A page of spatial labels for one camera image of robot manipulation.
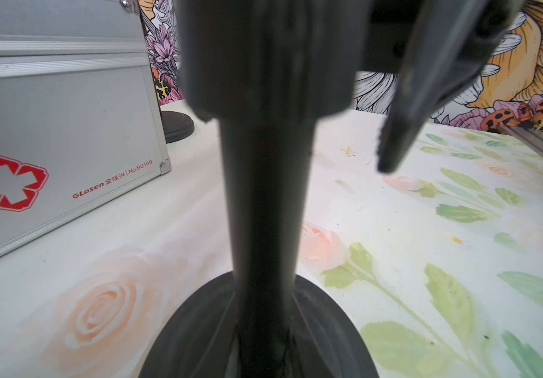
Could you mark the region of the black stand pole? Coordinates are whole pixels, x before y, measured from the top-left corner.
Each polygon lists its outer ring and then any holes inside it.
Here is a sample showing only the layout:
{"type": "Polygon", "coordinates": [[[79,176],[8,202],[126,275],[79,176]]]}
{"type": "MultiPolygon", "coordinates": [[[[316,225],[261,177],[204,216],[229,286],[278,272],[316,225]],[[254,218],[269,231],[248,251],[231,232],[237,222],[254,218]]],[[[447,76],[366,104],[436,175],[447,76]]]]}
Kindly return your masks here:
{"type": "Polygon", "coordinates": [[[280,366],[318,121],[350,104],[367,1],[181,1],[186,102],[220,126],[244,377],[280,366]]]}

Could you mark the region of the silver aluminium first aid case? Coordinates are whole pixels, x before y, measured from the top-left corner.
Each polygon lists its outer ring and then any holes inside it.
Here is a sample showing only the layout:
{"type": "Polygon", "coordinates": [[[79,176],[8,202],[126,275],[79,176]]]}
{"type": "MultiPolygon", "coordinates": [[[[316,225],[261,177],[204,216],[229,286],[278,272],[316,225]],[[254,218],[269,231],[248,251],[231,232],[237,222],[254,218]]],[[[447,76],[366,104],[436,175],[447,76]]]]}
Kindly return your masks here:
{"type": "Polygon", "coordinates": [[[0,1],[0,257],[171,169],[136,1],[0,1]]]}

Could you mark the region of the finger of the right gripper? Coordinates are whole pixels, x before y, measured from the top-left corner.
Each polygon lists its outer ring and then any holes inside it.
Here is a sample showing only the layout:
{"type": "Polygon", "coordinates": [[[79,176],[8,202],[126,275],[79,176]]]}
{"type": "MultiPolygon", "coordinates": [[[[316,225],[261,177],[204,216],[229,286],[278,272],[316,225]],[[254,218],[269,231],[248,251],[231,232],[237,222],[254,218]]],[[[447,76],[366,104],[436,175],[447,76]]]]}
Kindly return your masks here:
{"type": "Polygon", "coordinates": [[[523,1],[381,1],[376,70],[397,74],[378,170],[392,173],[423,124],[467,90],[514,24],[523,1]]]}

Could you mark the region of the black round stand base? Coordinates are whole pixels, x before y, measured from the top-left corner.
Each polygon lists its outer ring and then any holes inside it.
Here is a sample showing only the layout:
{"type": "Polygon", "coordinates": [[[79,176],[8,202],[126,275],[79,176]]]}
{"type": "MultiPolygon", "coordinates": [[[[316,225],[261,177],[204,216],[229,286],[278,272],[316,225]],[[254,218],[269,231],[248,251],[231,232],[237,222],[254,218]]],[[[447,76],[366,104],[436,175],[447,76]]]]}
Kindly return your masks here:
{"type": "Polygon", "coordinates": [[[175,143],[191,136],[195,125],[193,119],[185,113],[161,111],[161,122],[167,144],[175,143]]]}

